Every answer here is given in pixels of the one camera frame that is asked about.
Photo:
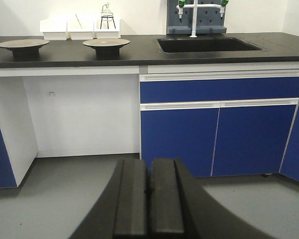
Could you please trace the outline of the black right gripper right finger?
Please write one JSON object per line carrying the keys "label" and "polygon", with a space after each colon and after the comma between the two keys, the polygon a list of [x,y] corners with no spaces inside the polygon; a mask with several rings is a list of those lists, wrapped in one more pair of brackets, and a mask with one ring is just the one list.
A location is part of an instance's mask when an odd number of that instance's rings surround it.
{"label": "black right gripper right finger", "polygon": [[152,239],[272,238],[217,202],[180,159],[155,159],[150,186]]}

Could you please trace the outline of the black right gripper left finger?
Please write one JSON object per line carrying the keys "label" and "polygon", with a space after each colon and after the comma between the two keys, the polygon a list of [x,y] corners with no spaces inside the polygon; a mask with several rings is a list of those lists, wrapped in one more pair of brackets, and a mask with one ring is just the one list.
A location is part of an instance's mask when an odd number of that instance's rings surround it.
{"label": "black right gripper left finger", "polygon": [[147,170],[140,159],[117,162],[99,199],[71,235],[72,239],[147,237]]}

